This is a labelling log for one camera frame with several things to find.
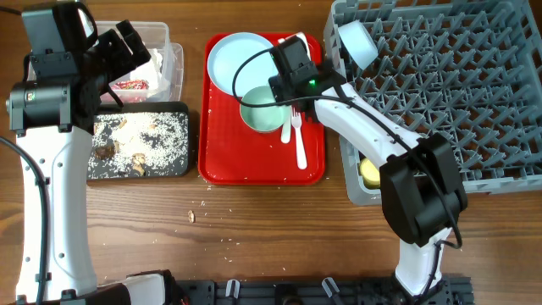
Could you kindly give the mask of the white napkin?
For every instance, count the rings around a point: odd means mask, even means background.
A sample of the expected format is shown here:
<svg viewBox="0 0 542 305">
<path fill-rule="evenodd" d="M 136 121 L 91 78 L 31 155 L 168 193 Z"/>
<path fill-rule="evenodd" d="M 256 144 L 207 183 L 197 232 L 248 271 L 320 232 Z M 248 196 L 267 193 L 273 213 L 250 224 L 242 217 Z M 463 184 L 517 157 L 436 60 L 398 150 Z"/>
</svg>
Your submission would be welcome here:
<svg viewBox="0 0 542 305">
<path fill-rule="evenodd" d="M 151 59 L 130 73 L 132 88 L 135 90 L 156 90 L 162 79 L 163 56 L 156 48 L 149 50 Z"/>
</svg>

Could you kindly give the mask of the red snack wrapper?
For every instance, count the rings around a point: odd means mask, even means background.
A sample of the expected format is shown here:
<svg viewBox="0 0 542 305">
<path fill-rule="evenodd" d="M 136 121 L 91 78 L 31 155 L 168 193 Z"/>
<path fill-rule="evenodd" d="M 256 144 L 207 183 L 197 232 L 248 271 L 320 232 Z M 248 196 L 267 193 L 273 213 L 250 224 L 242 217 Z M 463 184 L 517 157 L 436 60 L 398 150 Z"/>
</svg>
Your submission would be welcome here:
<svg viewBox="0 0 542 305">
<path fill-rule="evenodd" d="M 124 80 L 115 83 L 113 90 L 147 90 L 149 84 L 146 80 Z"/>
</svg>

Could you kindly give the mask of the light blue plate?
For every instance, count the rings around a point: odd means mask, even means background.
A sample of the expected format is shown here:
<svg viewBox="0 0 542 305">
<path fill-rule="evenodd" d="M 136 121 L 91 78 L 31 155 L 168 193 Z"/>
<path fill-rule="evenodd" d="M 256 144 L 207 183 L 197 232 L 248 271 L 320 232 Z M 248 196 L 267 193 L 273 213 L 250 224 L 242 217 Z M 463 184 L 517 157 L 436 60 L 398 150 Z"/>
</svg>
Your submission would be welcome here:
<svg viewBox="0 0 542 305">
<path fill-rule="evenodd" d="M 232 82 L 238 68 L 252 55 L 272 46 L 263 36 L 250 32 L 238 32 L 222 38 L 207 56 L 207 73 L 212 83 L 232 96 Z M 267 86 L 268 79 L 277 74 L 269 53 L 254 58 L 238 74 L 235 85 L 237 96 L 242 97 L 255 87 Z"/>
</svg>

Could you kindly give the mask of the green bowl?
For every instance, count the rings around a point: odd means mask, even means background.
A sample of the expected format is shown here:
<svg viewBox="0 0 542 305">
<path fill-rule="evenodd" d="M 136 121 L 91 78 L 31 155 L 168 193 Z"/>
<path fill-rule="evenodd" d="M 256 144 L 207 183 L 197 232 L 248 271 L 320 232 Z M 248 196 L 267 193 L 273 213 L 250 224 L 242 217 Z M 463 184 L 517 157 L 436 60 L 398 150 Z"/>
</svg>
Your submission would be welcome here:
<svg viewBox="0 0 542 305">
<path fill-rule="evenodd" d="M 269 106 L 259 108 L 259 105 L 275 103 L 274 94 L 269 86 L 259 86 L 251 89 L 241 99 L 240 115 L 243 122 L 252 130 L 269 133 L 283 126 L 290 117 L 287 106 Z"/>
</svg>

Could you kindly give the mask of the cream plastic spoon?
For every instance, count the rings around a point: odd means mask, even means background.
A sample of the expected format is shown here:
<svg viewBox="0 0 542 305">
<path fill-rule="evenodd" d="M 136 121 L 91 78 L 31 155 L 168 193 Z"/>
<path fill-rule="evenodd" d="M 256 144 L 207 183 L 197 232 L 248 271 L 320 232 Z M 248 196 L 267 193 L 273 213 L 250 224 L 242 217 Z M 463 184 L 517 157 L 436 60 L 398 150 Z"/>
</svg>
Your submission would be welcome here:
<svg viewBox="0 0 542 305">
<path fill-rule="evenodd" d="M 291 106 L 288 106 L 286 108 L 285 113 L 286 113 L 286 117 L 285 117 L 285 122 L 282 125 L 280 140 L 282 143 L 287 144 L 290 142 L 290 139 L 291 139 L 291 115 L 292 115 Z"/>
</svg>

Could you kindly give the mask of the light blue bowl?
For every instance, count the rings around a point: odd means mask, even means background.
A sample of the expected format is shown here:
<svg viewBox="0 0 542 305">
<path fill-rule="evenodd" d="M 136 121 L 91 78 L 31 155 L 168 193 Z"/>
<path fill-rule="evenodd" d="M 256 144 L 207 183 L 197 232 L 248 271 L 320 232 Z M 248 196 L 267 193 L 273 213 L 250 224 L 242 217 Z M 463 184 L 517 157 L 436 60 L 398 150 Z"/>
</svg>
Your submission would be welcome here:
<svg viewBox="0 0 542 305">
<path fill-rule="evenodd" d="M 360 69 L 366 69 L 378 57 L 378 48 L 360 21 L 342 25 L 338 32 L 346 51 Z"/>
</svg>

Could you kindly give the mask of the yellow plastic cup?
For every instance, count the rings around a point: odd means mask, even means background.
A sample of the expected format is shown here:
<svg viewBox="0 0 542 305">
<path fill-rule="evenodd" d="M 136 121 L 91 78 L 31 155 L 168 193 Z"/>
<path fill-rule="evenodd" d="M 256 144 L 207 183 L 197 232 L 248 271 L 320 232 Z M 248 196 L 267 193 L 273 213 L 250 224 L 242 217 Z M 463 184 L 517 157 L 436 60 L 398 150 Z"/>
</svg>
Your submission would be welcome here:
<svg viewBox="0 0 542 305">
<path fill-rule="evenodd" d="M 362 177 L 363 184 L 368 189 L 380 188 L 379 170 L 368 158 L 364 158 L 359 164 L 359 172 L 360 176 Z"/>
</svg>

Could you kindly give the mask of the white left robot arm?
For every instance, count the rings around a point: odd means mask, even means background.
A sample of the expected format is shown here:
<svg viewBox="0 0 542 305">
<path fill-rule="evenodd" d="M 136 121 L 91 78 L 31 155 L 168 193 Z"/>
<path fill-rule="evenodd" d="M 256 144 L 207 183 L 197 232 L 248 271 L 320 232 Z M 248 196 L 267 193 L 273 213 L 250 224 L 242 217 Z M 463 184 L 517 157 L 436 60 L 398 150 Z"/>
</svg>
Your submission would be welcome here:
<svg viewBox="0 0 542 305">
<path fill-rule="evenodd" d="M 99 285 L 87 235 L 86 178 L 95 116 L 113 80 L 151 56 L 129 21 L 99 32 L 84 3 L 20 12 L 31 46 L 6 102 L 8 147 L 24 179 L 24 245 L 18 304 L 180 304 L 171 272 L 130 274 Z"/>
</svg>

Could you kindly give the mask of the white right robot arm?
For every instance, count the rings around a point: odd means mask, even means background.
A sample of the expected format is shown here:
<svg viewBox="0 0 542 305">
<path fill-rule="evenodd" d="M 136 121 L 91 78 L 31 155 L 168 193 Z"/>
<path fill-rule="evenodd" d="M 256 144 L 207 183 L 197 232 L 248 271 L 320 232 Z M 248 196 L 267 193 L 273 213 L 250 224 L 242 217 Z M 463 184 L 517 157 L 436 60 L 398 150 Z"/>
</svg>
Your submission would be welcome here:
<svg viewBox="0 0 542 305">
<path fill-rule="evenodd" d="M 462 247 L 457 221 L 467 194 L 451 144 L 440 134 L 409 131 L 369 105 L 331 60 L 316 64 L 308 45 L 289 36 L 266 49 L 277 69 L 268 83 L 274 106 L 294 106 L 346 138 L 372 164 L 380 178 L 381 206 L 400 239 L 394 279 L 420 304 L 441 282 L 442 250 Z"/>
</svg>

